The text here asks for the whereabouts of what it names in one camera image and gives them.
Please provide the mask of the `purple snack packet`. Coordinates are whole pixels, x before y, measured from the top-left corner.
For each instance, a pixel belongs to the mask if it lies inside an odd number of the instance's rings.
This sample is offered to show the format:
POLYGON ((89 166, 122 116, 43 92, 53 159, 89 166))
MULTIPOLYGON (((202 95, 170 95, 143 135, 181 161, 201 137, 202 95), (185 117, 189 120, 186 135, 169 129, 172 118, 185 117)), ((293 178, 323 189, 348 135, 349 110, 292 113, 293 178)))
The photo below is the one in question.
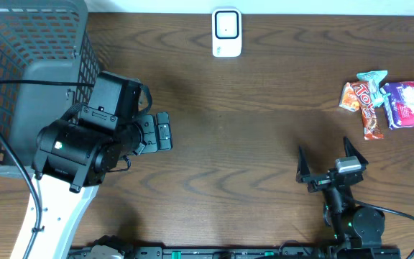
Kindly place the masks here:
POLYGON ((414 81, 386 83, 380 92, 391 130, 414 127, 414 81))

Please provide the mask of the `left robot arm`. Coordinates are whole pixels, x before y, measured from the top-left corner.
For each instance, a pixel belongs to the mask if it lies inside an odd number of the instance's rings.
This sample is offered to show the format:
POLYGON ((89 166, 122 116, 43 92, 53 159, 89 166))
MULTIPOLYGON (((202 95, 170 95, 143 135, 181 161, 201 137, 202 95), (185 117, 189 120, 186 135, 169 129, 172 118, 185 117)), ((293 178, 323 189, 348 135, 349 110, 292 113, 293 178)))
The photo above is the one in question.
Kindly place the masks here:
POLYGON ((78 225, 107 173, 130 157, 173 148, 166 112, 144 115, 108 135, 57 120, 37 138, 30 182, 35 193, 12 258, 66 258, 78 225))

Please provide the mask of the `red orange snack bar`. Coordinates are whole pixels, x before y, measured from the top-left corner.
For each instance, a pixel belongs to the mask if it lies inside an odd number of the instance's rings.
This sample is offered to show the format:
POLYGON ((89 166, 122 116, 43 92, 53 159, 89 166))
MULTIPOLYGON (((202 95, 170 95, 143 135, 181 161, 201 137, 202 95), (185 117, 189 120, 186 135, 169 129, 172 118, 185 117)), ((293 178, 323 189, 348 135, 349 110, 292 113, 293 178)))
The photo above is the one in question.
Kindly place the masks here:
POLYGON ((365 140, 379 140, 383 139, 380 127, 378 125, 377 115, 374 110, 372 97, 370 96, 369 82, 357 81, 351 84, 354 94, 359 102, 359 107, 362 112, 362 123, 364 128, 365 140))

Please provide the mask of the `small orange white box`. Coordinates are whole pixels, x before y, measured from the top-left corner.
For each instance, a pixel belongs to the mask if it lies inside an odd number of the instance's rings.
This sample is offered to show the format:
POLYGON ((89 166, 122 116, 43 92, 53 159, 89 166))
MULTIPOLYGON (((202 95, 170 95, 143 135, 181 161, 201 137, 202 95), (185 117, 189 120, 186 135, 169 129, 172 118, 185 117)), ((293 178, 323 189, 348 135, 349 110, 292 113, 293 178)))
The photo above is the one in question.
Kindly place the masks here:
POLYGON ((357 112, 360 104, 350 83, 346 83, 341 92, 339 107, 350 112, 357 112))

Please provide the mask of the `teal candy packet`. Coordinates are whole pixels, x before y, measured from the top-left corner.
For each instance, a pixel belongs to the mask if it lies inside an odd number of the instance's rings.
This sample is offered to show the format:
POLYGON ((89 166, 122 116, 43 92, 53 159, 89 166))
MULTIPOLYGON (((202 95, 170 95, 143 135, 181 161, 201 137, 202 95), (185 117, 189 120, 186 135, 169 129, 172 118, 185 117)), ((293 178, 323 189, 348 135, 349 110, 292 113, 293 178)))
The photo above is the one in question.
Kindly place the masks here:
POLYGON ((380 91, 380 83, 386 78, 387 74, 388 71, 370 71, 356 75, 360 81, 369 82, 370 97, 374 107, 382 106, 385 101, 384 94, 380 91))

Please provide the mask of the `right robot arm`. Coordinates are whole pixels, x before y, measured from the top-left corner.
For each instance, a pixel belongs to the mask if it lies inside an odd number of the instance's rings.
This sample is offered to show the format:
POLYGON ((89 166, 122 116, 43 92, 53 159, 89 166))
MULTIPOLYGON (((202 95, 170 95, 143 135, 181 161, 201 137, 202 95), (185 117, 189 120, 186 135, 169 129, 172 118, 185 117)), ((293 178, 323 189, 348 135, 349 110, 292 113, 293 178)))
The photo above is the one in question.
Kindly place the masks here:
POLYGON ((373 250, 382 246, 385 215, 367 205, 357 205, 351 187, 363 181, 367 159, 344 138, 345 156, 325 174, 310 172, 302 148, 298 149, 296 181, 305 183, 310 193, 321 192, 324 198, 323 218, 334 231, 334 240, 321 247, 315 256, 321 258, 373 258, 373 250))

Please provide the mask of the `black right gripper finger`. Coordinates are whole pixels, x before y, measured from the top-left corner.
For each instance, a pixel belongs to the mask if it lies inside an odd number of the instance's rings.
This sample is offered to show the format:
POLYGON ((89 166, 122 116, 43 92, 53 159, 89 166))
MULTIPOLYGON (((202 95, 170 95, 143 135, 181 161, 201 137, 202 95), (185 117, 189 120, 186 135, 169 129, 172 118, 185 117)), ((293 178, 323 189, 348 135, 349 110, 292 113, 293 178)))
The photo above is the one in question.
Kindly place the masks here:
POLYGON ((346 157, 355 156, 361 165, 368 165, 368 160, 352 145, 348 137, 343 138, 346 157))
POLYGON ((311 174, 308 163, 301 146, 298 147, 298 167, 296 176, 309 176, 311 174))

